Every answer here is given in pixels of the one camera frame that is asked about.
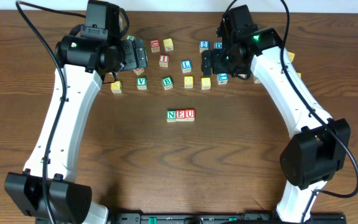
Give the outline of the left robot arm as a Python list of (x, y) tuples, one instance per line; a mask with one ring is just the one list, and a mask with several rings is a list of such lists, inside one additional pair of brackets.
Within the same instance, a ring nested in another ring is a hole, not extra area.
[(48, 54), (55, 64), (52, 99), (39, 139), (21, 173), (8, 173), (4, 188), (18, 209), (37, 223), (107, 223), (109, 210), (76, 183), (80, 143), (90, 109), (106, 74), (145, 68), (141, 40), (126, 38), (125, 10), (89, 1), (84, 23)]

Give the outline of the red I block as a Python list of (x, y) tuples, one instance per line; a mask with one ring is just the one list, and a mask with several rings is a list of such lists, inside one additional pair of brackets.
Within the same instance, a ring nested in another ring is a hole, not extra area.
[(168, 67), (169, 56), (168, 55), (160, 55), (159, 56), (159, 66), (160, 67)]

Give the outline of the red E block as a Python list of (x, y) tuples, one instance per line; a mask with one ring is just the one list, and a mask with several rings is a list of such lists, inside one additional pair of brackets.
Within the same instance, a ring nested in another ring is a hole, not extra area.
[(186, 120), (185, 110), (176, 110), (175, 111), (175, 120), (176, 120), (176, 122), (185, 121)]

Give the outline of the red U block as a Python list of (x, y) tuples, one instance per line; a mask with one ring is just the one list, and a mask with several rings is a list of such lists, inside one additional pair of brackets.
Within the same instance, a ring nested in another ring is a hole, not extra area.
[(185, 110), (185, 121), (194, 121), (195, 120), (195, 110)]

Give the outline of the green N block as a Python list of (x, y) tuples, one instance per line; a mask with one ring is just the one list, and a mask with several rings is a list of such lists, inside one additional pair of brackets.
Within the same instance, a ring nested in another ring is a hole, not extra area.
[(168, 110), (167, 113), (167, 122), (172, 123), (176, 121), (176, 111), (175, 110)]

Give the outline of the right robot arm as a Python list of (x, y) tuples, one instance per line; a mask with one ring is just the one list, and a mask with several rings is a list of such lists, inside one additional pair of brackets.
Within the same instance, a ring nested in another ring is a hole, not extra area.
[(201, 53), (204, 77), (257, 78), (278, 108), (290, 142), (280, 155), (287, 180), (275, 213), (287, 223), (311, 221), (317, 195), (343, 168), (351, 129), (314, 99), (297, 74), (275, 29), (259, 29), (246, 5), (229, 6), (216, 35), (222, 47)]

